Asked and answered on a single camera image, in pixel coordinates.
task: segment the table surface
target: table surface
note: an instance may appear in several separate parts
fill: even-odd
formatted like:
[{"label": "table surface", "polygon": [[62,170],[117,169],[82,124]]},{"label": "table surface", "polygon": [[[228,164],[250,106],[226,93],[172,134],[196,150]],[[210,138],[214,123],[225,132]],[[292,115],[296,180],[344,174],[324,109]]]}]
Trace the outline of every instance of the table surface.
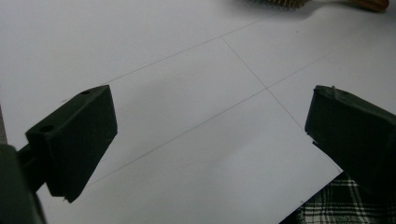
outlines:
[{"label": "table surface", "polygon": [[341,169],[304,132],[312,90],[396,113],[396,8],[248,0],[2,1],[8,143],[109,84],[119,134],[49,223],[278,223]]}]

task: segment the brush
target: brush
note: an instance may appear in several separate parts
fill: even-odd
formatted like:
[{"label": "brush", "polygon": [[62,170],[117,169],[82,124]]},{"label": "brush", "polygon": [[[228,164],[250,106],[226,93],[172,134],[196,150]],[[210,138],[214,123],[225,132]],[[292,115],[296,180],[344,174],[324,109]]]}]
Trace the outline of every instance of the brush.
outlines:
[{"label": "brush", "polygon": [[[374,12],[383,12],[389,6],[389,0],[347,0],[356,4],[359,7],[371,10]],[[299,8],[302,7],[307,0],[266,0],[266,3],[286,8]]]}]

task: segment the brush bristles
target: brush bristles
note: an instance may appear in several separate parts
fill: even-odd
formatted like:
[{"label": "brush bristles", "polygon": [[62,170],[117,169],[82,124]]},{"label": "brush bristles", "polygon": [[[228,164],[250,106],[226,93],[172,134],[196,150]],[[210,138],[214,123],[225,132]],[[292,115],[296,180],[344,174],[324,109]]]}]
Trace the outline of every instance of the brush bristles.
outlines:
[{"label": "brush bristles", "polygon": [[307,0],[266,0],[270,5],[277,7],[299,8],[302,7]]}]

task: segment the plaid fabric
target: plaid fabric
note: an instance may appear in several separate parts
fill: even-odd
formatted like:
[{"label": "plaid fabric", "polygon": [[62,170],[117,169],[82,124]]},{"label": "plaid fabric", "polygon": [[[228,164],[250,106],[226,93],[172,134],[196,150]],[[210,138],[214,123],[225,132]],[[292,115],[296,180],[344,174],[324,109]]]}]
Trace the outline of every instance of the plaid fabric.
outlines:
[{"label": "plaid fabric", "polygon": [[298,223],[396,223],[396,195],[378,199],[345,173],[297,210]]}]

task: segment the wooden brush handle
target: wooden brush handle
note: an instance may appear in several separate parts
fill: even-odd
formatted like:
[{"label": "wooden brush handle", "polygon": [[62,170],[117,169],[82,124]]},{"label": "wooden brush handle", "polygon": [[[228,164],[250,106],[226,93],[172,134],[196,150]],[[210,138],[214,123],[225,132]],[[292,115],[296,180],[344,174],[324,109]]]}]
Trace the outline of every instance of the wooden brush handle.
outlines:
[{"label": "wooden brush handle", "polygon": [[349,0],[349,2],[375,12],[385,11],[389,6],[389,0]]}]

